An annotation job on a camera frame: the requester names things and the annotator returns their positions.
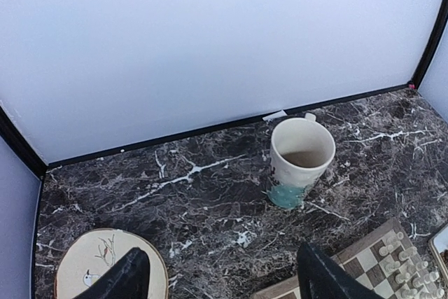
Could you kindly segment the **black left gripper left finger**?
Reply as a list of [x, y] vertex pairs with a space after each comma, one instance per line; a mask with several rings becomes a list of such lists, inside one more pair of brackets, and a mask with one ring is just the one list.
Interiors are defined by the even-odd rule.
[[76, 298], [147, 299], [150, 266], [147, 253], [139, 247], [133, 247], [98, 281]]

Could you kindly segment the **metal tray with wooden rim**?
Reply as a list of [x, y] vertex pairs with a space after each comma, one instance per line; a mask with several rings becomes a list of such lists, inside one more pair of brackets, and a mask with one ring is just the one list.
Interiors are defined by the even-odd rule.
[[448, 225], [445, 224], [430, 240], [429, 247], [435, 258], [435, 264], [438, 266], [441, 275], [445, 281], [448, 278], [447, 270], [447, 231]]

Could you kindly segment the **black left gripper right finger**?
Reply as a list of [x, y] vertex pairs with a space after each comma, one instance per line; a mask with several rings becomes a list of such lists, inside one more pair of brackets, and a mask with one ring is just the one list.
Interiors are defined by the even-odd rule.
[[357, 299], [382, 297], [344, 271], [315, 244], [300, 242], [297, 280], [301, 298]]

